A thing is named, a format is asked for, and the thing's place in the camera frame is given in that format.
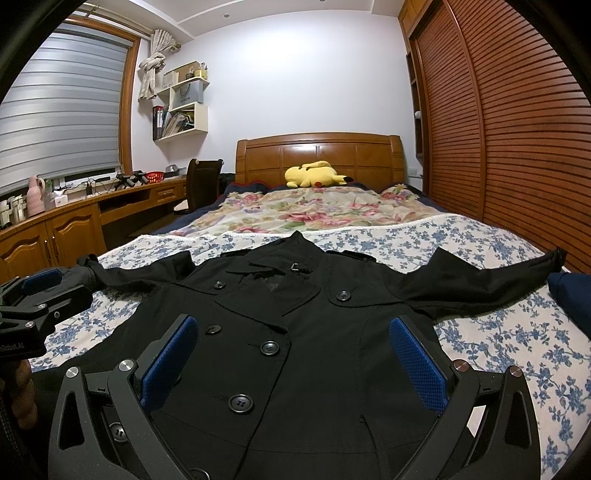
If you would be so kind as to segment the person left hand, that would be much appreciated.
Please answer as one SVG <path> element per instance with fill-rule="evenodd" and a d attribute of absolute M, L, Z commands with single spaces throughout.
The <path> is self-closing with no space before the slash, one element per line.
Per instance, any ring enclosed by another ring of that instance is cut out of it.
<path fill-rule="evenodd" d="M 12 412 L 21 428 L 31 428 L 37 421 L 37 406 L 32 369 L 28 360 L 23 360 L 16 369 L 15 382 Z"/>

